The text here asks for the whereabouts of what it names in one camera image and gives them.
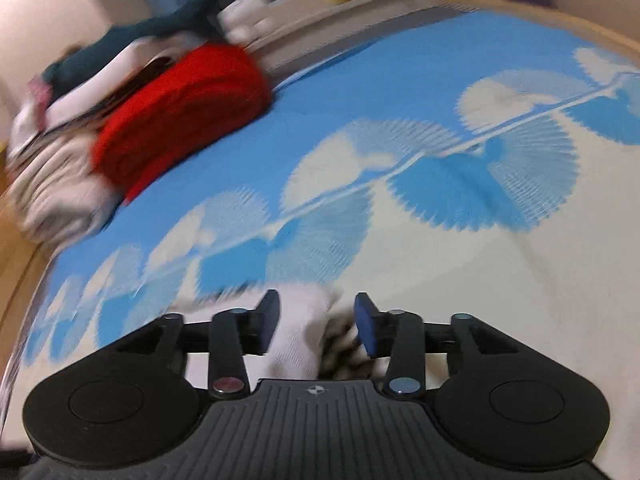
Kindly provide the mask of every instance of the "blue and white bedspread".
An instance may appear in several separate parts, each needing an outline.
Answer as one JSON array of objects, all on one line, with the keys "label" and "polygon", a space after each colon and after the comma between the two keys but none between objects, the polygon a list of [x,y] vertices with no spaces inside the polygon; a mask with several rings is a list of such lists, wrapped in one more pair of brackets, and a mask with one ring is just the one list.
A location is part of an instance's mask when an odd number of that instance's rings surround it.
[{"label": "blue and white bedspread", "polygon": [[60,255],[4,439],[24,440],[37,381],[172,303],[322,282],[434,322],[471,312],[587,376],[612,407],[597,462],[636,480],[638,144],[640,69],[516,18],[328,62]]}]

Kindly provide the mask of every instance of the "pile of clothes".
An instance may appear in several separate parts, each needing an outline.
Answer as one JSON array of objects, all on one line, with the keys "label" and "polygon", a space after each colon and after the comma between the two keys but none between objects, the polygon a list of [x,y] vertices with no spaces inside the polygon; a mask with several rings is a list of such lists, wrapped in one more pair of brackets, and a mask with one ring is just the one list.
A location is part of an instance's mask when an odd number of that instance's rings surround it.
[{"label": "pile of clothes", "polygon": [[34,240],[67,247],[118,204],[271,103],[260,69],[229,45],[217,0],[113,27],[30,83],[10,136],[9,195]]}]

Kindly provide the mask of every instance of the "black lever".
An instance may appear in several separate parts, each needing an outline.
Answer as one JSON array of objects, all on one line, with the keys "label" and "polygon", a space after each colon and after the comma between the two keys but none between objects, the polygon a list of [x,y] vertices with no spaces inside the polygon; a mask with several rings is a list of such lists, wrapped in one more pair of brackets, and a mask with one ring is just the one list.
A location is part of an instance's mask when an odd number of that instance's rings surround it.
[{"label": "black lever", "polygon": [[181,314],[165,314],[105,346],[102,354],[119,352],[145,355],[156,364],[182,375],[186,365],[186,352],[181,341],[184,338],[182,330],[186,326]]},{"label": "black lever", "polygon": [[264,295],[255,310],[234,308],[216,314],[209,323],[209,395],[220,400],[249,395],[245,354],[263,355],[280,319],[280,297]]},{"label": "black lever", "polygon": [[422,319],[404,310],[380,312],[369,296],[356,296],[358,334],[371,357],[391,356],[383,391],[397,399],[414,399],[425,391],[425,336]]}]

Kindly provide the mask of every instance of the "wooden bed frame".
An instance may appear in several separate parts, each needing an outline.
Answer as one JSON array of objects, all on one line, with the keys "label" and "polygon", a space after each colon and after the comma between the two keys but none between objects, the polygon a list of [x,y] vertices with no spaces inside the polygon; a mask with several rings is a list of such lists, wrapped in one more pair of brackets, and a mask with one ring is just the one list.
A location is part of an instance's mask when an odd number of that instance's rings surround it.
[{"label": "wooden bed frame", "polygon": [[[249,51],[277,80],[295,72],[296,60],[309,53],[332,45],[340,52],[340,42],[348,43],[349,36],[356,32],[437,6],[479,7],[562,28],[640,66],[640,43],[634,40],[588,20],[505,0],[353,0],[338,7],[330,7],[322,0],[277,0],[271,5],[274,17],[286,25],[252,44]],[[27,333],[39,306],[34,295],[46,274],[50,256],[47,248],[20,234],[4,194],[0,198],[0,369],[4,370],[0,384],[0,433],[24,345],[25,338],[20,336]]]}]

